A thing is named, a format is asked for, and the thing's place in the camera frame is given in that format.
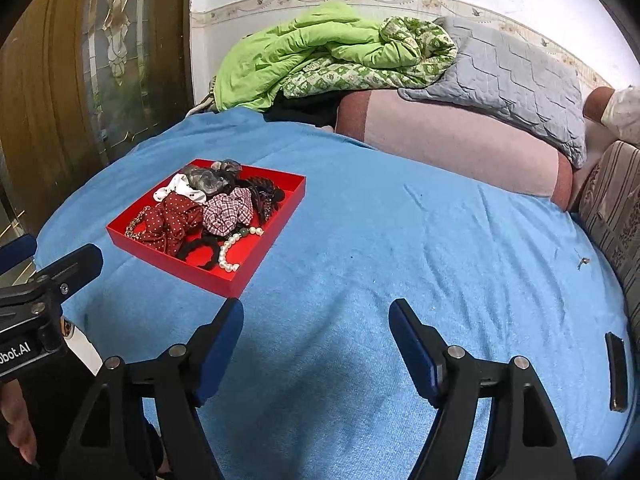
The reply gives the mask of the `left hand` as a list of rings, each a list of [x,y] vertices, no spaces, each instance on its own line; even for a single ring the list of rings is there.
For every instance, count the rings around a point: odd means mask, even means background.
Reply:
[[[26,463],[35,463],[37,440],[29,421],[23,391],[17,380],[1,386],[1,416],[6,422],[9,442],[20,452]]]

